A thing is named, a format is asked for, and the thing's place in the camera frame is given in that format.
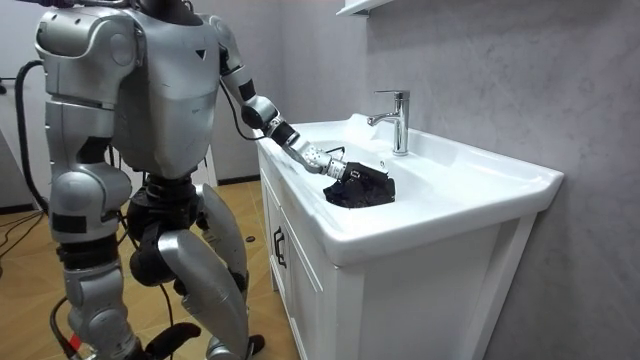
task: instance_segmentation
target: sink basin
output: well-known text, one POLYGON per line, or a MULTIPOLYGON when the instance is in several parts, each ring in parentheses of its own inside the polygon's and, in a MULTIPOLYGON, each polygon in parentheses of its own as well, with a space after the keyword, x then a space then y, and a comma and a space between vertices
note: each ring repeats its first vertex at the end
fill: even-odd
POLYGON ((271 140, 260 141, 336 265, 535 214, 549 207, 563 178, 555 170, 416 130, 409 132, 410 153, 396 157, 393 125, 370 127, 360 114, 294 128, 325 151, 344 146, 344 160, 384 169, 396 182, 394 203, 341 208, 322 192, 333 179, 307 173, 271 140))

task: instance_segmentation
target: shelf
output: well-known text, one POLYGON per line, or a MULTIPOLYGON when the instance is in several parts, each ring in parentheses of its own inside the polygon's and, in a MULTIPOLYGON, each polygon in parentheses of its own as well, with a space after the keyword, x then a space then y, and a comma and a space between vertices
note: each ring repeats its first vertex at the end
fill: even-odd
POLYGON ((336 15, 369 16, 371 9, 393 0, 346 0, 344 7, 336 15))

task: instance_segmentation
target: humanoid robot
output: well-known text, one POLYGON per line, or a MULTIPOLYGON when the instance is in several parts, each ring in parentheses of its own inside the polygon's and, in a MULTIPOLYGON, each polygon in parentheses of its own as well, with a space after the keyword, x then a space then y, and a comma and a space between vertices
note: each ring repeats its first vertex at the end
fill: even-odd
POLYGON ((133 277, 145 286, 173 281, 182 305, 213 335, 207 360, 251 358, 264 339, 249 336, 243 239, 220 197, 190 176, 210 144, 219 81, 242 105, 244 122, 307 171, 340 181, 376 171, 332 158, 289 126, 256 94, 232 32, 214 15, 194 14, 181 0, 22 1, 57 7, 42 17, 36 49, 51 95, 49 225, 71 328, 101 360, 164 358, 200 333, 176 324, 143 348, 127 322, 116 231, 131 183, 105 163, 111 144, 149 174, 126 215, 139 243, 133 277), (194 223, 206 243, 189 231, 194 223))

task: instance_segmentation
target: faucet handle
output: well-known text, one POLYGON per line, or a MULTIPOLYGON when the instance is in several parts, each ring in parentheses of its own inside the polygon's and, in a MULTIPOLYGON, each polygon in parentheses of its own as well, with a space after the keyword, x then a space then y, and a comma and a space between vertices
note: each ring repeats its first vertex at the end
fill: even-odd
POLYGON ((393 98, 396 101, 409 100, 409 98, 411 97, 411 91, 409 90, 377 90, 374 92, 376 94, 393 93, 393 98))

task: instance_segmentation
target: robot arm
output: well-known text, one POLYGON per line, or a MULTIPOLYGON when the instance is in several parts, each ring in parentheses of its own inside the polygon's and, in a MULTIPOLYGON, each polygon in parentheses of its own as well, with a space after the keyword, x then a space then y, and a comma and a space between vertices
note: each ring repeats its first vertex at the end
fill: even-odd
POLYGON ((308 172, 342 180, 347 164, 305 140, 285 121, 269 99, 256 94, 249 70, 242 63, 229 27, 217 16, 206 15, 202 18, 218 31, 220 75, 236 101, 242 104, 243 121, 252 129, 261 130, 308 172))

